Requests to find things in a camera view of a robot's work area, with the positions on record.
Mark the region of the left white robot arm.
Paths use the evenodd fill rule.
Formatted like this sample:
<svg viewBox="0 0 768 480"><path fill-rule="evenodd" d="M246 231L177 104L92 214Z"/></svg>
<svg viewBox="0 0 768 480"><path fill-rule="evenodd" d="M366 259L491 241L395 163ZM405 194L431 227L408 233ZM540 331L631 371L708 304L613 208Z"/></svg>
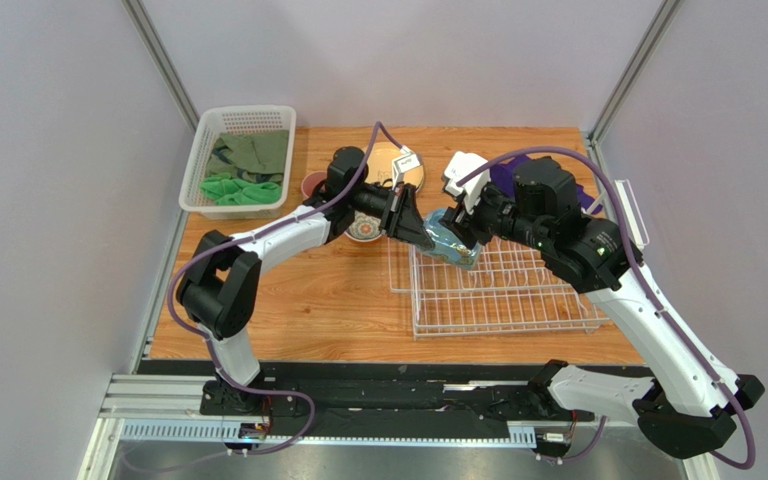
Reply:
<svg viewBox="0 0 768 480"><path fill-rule="evenodd" d="M175 282L173 299L204 338L218 384L245 409L259 406L269 394L251 385L261 370L247 331L263 274L337 239L358 213L379 219L389 238L422 250L434 246L416 204L417 188L404 180L420 167L418 155L401 148L387 183L367 182L367 162L367 153L357 147L338 149L325 178L300 207L247 233L207 233Z"/></svg>

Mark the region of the pink cup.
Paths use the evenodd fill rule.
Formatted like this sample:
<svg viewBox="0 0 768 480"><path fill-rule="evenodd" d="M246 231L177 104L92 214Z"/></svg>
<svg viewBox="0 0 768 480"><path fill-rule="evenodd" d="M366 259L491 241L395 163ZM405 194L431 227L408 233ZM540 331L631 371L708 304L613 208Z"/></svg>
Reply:
<svg viewBox="0 0 768 480"><path fill-rule="evenodd" d="M326 171L314 171L307 174L301 183L301 192L304 198L311 197L317 186L327 178Z"/></svg>

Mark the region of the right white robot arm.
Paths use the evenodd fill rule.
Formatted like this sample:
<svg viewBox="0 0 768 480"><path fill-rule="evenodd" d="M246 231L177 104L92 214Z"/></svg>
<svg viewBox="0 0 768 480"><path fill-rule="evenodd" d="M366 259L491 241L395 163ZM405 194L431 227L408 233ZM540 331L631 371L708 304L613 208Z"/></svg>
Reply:
<svg viewBox="0 0 768 480"><path fill-rule="evenodd" d="M457 152L444 174L455 200L444 225L468 246L501 238L539 252L558 279L583 294L623 332L650 369L647 377L589 371L548 362L532 380L553 407L587 411L639 428L664 453L688 459L718 455L764 393L714 356L657 291L623 225L586 214L574 176L554 159L519 164L513 189L490 176L483 157Z"/></svg>

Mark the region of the blue glass mug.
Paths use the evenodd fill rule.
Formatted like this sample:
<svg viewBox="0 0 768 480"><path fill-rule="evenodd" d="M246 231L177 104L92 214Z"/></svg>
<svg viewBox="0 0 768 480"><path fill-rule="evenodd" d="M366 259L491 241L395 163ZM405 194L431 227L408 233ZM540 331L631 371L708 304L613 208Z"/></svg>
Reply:
<svg viewBox="0 0 768 480"><path fill-rule="evenodd" d="M426 215L424 228L430 236L433 246L431 249L419 249L419 251L426 257L448 265L472 270L478 264L482 245L476 243L473 247L467 247L452 231L447 229L441 223L445 211L445 208L438 208Z"/></svg>

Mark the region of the white patterned small bowl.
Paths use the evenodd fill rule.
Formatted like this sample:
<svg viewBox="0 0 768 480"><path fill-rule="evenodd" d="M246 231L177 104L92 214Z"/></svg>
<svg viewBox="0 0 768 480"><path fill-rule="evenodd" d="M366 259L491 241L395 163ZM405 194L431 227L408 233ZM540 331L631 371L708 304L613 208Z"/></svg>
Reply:
<svg viewBox="0 0 768 480"><path fill-rule="evenodd" d="M376 217L356 212L354 221L345 231L350 240L367 243L379 239L382 235L380 220Z"/></svg>

